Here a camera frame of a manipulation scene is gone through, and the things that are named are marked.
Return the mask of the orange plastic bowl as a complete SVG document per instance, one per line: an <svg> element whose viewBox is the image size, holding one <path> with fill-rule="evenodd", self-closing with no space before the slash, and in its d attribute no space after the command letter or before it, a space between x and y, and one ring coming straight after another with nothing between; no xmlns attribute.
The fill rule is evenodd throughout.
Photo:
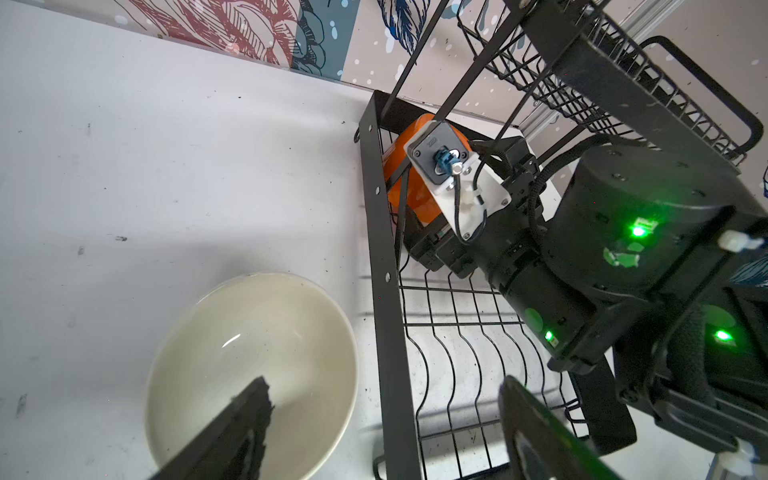
<svg viewBox="0 0 768 480"><path fill-rule="evenodd" d="M409 176L406 206L426 226L442 210L432 191L449 180L454 165L464 165L472 150L466 136L456 127L438 127L432 113L425 113L411 123L385 151L383 168L390 178L407 159L414 159Z"/></svg>

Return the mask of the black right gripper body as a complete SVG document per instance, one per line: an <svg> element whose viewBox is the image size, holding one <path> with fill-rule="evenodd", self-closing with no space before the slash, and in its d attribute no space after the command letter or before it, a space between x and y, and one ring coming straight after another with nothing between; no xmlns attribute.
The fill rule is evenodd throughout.
<svg viewBox="0 0 768 480"><path fill-rule="evenodd" d="M439 184L419 177L409 182L404 245L429 271L444 267L460 278L477 269L470 249L491 233L489 220L505 209L522 208L534 176L535 157L521 136L472 140L461 178L446 174Z"/></svg>

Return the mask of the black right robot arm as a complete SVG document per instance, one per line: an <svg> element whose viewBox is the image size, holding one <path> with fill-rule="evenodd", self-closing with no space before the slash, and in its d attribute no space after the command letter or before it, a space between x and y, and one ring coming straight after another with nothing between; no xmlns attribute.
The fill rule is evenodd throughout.
<svg viewBox="0 0 768 480"><path fill-rule="evenodd" d="M568 372L586 409L628 408L714 453L767 460L767 215L734 176L594 135L474 228L451 216L405 245L430 270L475 271Z"/></svg>

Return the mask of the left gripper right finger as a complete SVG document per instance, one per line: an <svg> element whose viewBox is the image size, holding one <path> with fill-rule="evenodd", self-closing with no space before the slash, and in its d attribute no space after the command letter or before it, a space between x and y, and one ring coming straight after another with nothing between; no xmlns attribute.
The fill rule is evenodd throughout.
<svg viewBox="0 0 768 480"><path fill-rule="evenodd" d="M509 479L618 477L516 378L504 378L498 408L509 457Z"/></svg>

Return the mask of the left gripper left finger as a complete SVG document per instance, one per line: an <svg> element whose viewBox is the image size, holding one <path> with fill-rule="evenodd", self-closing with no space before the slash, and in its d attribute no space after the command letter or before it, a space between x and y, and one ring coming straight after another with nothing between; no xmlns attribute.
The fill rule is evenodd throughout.
<svg viewBox="0 0 768 480"><path fill-rule="evenodd" d="M256 378L154 477L259 479L273 409L268 383Z"/></svg>

